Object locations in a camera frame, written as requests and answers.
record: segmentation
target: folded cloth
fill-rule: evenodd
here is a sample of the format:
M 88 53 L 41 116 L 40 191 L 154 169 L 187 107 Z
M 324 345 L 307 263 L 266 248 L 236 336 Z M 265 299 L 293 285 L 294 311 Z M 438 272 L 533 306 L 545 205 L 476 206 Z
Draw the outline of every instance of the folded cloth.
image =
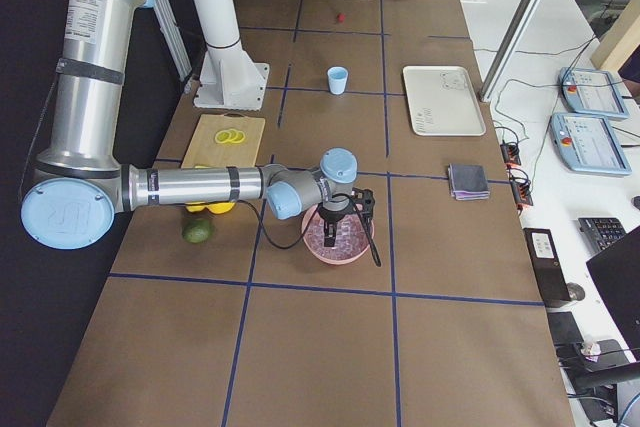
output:
M 481 165 L 451 164 L 448 173 L 451 196 L 456 200 L 489 198 L 489 184 Z

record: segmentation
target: pink bowl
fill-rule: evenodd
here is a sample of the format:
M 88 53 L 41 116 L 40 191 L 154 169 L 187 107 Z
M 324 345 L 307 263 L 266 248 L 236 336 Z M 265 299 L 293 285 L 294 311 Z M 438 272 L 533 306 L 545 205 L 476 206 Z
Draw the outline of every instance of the pink bowl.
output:
M 304 231 L 315 210 L 316 207 L 313 206 L 304 214 L 301 232 Z M 373 221 L 371 221 L 371 238 L 373 238 L 374 231 Z M 324 221 L 320 214 L 313 217 L 302 240 L 313 255 L 331 265 L 344 265 L 353 262 L 362 257 L 362 254 L 369 249 L 367 235 L 355 214 L 347 215 L 338 222 L 335 247 L 324 246 Z

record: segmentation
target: black background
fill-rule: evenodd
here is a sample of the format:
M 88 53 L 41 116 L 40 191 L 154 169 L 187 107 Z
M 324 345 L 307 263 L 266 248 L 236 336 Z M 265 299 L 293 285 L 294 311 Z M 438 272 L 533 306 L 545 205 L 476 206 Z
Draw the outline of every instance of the black background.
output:
M 177 22 L 199 32 L 191 0 L 170 0 Z M 0 425 L 43 426 L 62 389 L 130 220 L 77 251 L 33 241 L 19 217 L 18 186 L 54 68 L 62 53 L 68 0 L 1 0 L 0 63 Z M 202 42 L 185 36 L 193 61 Z M 149 167 L 183 85 L 155 14 L 135 14 L 114 156 Z M 34 154 L 49 143 L 55 100 Z M 30 175 L 27 174 L 27 187 Z

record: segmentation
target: blue paper cup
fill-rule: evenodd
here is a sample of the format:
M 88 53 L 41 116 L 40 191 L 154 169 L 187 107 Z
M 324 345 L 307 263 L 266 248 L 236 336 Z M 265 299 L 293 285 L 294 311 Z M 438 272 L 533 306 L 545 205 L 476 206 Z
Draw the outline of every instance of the blue paper cup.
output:
M 331 67 L 327 70 L 327 78 L 329 79 L 329 90 L 334 95 L 340 95 L 347 88 L 347 78 L 349 71 L 344 67 Z

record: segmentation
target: white plastic tray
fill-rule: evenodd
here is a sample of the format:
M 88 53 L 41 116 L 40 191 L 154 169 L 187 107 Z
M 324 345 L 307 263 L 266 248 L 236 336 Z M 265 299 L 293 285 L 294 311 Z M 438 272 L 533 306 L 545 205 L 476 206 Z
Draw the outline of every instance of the white plastic tray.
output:
M 418 135 L 478 136 L 486 131 L 469 73 L 457 66 L 402 69 L 411 127 Z

